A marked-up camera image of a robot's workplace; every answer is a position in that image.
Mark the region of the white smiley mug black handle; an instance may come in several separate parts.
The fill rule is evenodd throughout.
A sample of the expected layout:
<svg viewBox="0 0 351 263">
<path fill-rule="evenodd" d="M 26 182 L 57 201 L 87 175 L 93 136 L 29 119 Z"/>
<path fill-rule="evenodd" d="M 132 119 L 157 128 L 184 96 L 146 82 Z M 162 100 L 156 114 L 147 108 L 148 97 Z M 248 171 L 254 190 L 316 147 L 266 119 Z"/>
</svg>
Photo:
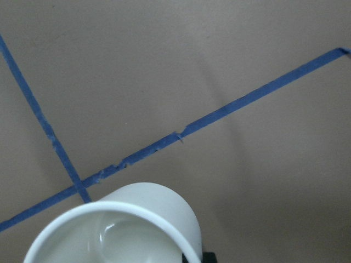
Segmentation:
<svg viewBox="0 0 351 263">
<path fill-rule="evenodd" d="M 216 262 L 186 200 L 139 182 L 77 206 L 37 236 L 25 262 Z"/>
</svg>

